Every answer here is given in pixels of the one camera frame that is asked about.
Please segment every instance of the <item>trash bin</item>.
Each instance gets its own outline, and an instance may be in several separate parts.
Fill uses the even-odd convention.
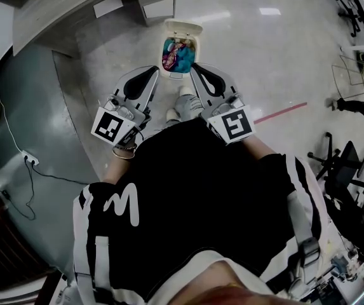
[[[161,75],[172,79],[189,77],[191,64],[199,62],[202,26],[185,20],[167,19],[163,27],[158,65]]]

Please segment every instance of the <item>red tape line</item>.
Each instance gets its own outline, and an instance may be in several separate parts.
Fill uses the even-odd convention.
[[[254,123],[257,125],[258,123],[264,122],[267,119],[275,118],[276,116],[282,115],[284,113],[290,112],[290,111],[292,111],[294,109],[298,109],[298,108],[306,106],[306,105],[307,105],[307,102],[304,102],[304,103],[301,103],[301,104],[297,104],[297,105],[288,107],[287,109],[283,109],[282,111],[279,111],[279,112],[264,116],[263,118],[260,118],[260,119],[256,119],[254,121]]]

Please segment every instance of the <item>strap buckle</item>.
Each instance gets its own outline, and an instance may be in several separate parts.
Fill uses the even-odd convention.
[[[299,247],[300,265],[303,268],[316,263],[320,257],[319,241],[315,237],[304,240]]]

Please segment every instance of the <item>open bin lid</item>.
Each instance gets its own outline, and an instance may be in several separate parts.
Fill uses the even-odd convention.
[[[203,31],[203,28],[199,23],[180,19],[166,19],[165,26],[170,32],[189,34],[190,36],[199,36]]]

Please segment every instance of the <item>power outlet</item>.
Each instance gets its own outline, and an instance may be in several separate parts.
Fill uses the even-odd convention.
[[[22,155],[22,157],[25,159],[25,158],[27,158],[27,161],[31,164],[32,162],[34,163],[34,165],[36,166],[36,165],[38,165],[39,164],[39,160],[35,157],[35,156],[33,156],[33,155],[31,155],[29,152],[27,152],[27,151],[22,151],[21,152],[21,155]]]

